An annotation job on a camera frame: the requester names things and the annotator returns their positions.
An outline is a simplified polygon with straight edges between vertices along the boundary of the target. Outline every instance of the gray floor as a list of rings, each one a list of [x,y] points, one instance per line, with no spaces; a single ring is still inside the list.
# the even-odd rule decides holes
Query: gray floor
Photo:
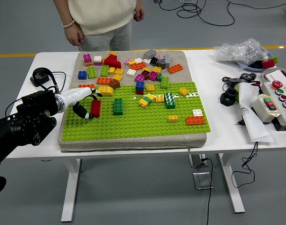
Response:
[[[163,0],[163,8],[180,6]],[[285,0],[233,0],[258,8]],[[215,27],[199,18],[181,19],[143,0],[146,18],[133,24],[132,49],[202,48],[254,38],[261,45],[286,45],[286,6],[252,9],[230,5],[235,23]],[[208,0],[202,18],[232,22],[225,0]],[[52,1],[0,0],[0,54],[78,51],[70,46]],[[286,49],[269,49],[286,69]],[[0,118],[16,99],[34,57],[0,58]],[[286,152],[260,152],[250,162],[256,181],[240,188],[246,209],[234,214],[216,155],[209,224],[286,224]],[[234,169],[242,164],[238,158]],[[204,225],[208,190],[197,191],[187,156],[86,159],[82,162],[74,224]],[[0,175],[0,225],[60,224],[68,173],[60,161],[4,161]],[[239,183],[250,176],[238,175]]]

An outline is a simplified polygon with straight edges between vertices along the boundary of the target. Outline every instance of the yellow floor line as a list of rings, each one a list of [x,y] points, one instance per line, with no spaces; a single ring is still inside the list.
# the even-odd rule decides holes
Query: yellow floor line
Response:
[[[265,49],[286,49],[286,45],[264,45]],[[171,50],[211,50],[213,47],[202,48],[159,48],[157,51],[171,51]],[[132,51],[148,51],[149,49],[132,49]],[[34,57],[37,53],[16,53],[16,54],[0,54],[0,58],[12,57]]]

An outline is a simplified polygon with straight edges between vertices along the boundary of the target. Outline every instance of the green lego baseplate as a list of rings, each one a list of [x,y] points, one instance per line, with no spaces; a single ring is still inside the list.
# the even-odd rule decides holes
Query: green lego baseplate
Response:
[[[167,109],[165,103],[152,102],[146,108],[139,105],[143,95],[135,94],[135,85],[122,85],[114,90],[112,97],[98,97],[101,100],[100,118],[84,120],[78,117],[69,107],[66,112],[62,141],[86,141],[130,137],[147,137],[163,135],[184,135],[210,132],[210,127],[204,112],[196,85],[194,82],[170,83],[167,89],[160,84],[154,84],[154,96],[166,92],[174,94],[176,107]],[[189,90],[187,96],[178,91],[185,87]],[[123,99],[123,115],[114,115],[114,99]],[[82,101],[85,109],[90,112],[92,98]],[[187,126],[186,117],[193,116],[193,109],[201,109],[205,119],[204,125]],[[168,116],[178,116],[178,122],[168,123]]]

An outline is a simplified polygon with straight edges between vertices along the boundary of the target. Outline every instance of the gray pants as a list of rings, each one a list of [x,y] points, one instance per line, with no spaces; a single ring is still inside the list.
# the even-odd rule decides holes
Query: gray pants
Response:
[[[130,51],[132,21],[104,34],[84,36],[79,46],[82,52],[103,52],[110,47],[111,51]]]

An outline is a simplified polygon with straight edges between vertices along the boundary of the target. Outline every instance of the hand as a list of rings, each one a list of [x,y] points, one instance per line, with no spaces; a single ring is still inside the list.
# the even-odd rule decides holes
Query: hand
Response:
[[[81,46],[83,42],[83,34],[81,27],[76,22],[69,28],[64,28],[67,40],[73,46]]]
[[[135,6],[135,14],[133,15],[133,19],[137,22],[140,22],[144,19],[145,10],[143,7],[143,3],[141,0],[137,0],[137,4]]]

